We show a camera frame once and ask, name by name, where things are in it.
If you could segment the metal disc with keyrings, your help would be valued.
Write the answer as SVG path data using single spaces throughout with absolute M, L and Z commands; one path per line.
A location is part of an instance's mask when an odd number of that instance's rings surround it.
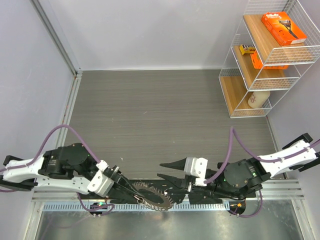
M 165 212 L 174 206 L 174 201 L 164 192 L 145 182 L 134 182 L 133 187 L 140 194 L 135 195 L 137 203 L 147 209 Z

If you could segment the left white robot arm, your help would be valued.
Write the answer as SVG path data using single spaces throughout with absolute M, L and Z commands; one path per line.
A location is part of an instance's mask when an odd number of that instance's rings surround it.
M 36 161 L 8 155 L 3 164 L 0 185 L 13 191 L 70 191 L 96 199 L 143 197 L 118 167 L 96 161 L 81 143 L 48 150 Z

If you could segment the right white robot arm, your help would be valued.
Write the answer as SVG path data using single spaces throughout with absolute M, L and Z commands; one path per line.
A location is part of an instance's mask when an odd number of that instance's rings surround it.
M 220 162 L 214 171 L 207 167 L 208 160 L 187 157 L 162 167 L 183 171 L 184 178 L 158 174 L 158 177 L 173 184 L 188 194 L 192 203 L 202 199 L 244 200 L 254 197 L 262 184 L 276 175 L 298 170 L 303 172 L 320 163 L 320 154 L 308 133 L 297 137 L 281 151 L 242 159 L 233 163 Z

